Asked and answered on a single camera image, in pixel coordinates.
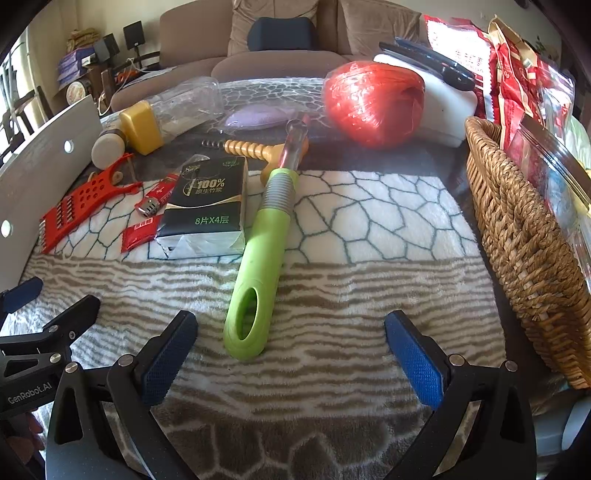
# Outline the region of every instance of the human hand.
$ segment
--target human hand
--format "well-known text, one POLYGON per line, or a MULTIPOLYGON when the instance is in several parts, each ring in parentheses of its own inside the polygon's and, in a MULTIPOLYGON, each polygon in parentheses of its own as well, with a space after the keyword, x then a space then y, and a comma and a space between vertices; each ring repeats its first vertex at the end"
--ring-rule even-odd
POLYGON ((39 434, 43 433, 43 426, 37 421, 32 413, 26 413, 27 424, 31 432, 31 438, 25 439, 22 437, 9 437, 7 442, 18 455, 25 465, 31 460, 33 453, 39 450, 45 450, 43 441, 39 438, 39 434))

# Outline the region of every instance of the lime green plastic handle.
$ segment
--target lime green plastic handle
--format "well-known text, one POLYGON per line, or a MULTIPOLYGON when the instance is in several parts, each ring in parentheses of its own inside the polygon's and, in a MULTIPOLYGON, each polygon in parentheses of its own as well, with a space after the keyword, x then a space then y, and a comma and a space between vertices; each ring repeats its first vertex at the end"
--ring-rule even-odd
MULTIPOLYGON (((282 171, 289 173, 295 185, 297 174, 291 170, 275 170, 271 178, 282 171)), ((239 360, 256 357, 267 343, 290 223, 291 215, 280 209, 262 208, 256 213, 223 331, 226 350, 239 360), (254 302, 254 322, 244 336, 246 311, 254 302)))

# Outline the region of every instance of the green handle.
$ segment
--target green handle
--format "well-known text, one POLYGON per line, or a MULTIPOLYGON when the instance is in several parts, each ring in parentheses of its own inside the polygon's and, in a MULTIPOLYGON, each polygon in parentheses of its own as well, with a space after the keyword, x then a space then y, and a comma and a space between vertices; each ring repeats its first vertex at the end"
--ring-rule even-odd
POLYGON ((292 170, 278 168, 271 173, 244 250, 223 331, 226 350, 239 360, 257 356, 267 343, 296 181, 292 170), (246 334, 245 318, 253 305, 254 321, 246 334))

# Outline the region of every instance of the white bottle cap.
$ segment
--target white bottle cap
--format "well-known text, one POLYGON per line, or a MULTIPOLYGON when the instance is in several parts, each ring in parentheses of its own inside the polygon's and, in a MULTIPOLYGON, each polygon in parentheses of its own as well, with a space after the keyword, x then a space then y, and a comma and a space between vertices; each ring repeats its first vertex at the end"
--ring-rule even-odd
POLYGON ((125 154, 125 135, 117 129, 103 132, 92 147, 92 163, 106 170, 125 154))

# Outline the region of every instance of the white board with holes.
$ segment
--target white board with holes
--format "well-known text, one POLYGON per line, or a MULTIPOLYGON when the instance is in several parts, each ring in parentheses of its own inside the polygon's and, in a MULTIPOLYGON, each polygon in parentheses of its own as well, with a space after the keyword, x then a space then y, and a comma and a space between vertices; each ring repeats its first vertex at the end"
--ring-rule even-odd
POLYGON ((39 220, 90 163, 101 129, 87 96, 43 125, 0 169, 0 291, 18 284, 39 220))

